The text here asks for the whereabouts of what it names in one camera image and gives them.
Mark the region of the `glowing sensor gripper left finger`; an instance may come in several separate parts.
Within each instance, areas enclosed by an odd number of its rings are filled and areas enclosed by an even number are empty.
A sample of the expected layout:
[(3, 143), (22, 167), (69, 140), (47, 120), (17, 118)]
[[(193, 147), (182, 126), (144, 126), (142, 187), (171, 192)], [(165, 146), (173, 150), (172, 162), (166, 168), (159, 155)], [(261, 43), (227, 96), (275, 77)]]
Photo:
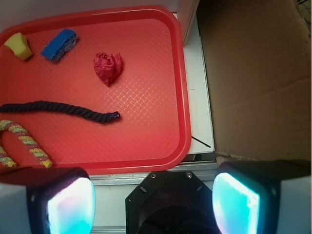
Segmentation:
[(94, 185), (83, 168), (0, 171), (2, 234), (89, 234), (95, 207)]

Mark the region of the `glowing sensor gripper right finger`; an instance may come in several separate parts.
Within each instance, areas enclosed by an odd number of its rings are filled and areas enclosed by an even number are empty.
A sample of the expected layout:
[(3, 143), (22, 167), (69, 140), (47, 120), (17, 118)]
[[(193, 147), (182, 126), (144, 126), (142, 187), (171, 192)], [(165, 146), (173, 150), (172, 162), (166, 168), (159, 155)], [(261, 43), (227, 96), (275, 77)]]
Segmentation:
[(212, 204), (222, 234), (310, 234), (312, 164), (302, 159), (223, 162)]

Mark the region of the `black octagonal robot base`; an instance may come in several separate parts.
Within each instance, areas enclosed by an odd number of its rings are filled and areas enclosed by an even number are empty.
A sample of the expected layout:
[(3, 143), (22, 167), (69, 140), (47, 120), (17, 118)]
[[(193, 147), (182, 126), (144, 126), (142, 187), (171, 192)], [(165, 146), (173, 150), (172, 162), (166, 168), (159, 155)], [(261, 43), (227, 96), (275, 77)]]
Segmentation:
[(217, 234), (212, 190), (192, 172), (151, 172), (125, 199), (128, 234)]

